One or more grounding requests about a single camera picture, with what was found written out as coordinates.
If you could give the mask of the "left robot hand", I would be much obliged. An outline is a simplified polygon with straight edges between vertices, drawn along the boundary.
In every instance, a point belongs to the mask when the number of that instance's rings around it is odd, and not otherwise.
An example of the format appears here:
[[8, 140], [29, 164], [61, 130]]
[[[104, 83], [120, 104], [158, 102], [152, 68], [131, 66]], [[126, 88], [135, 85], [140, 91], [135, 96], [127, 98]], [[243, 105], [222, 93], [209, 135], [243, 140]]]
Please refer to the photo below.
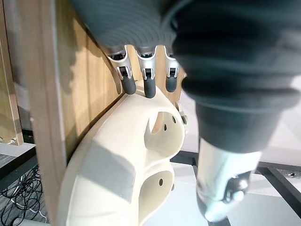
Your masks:
[[196, 103], [197, 201], [210, 222], [243, 200], [251, 172], [281, 119], [297, 105], [301, 73], [298, 0], [75, 0], [107, 55], [163, 45], [186, 72]]

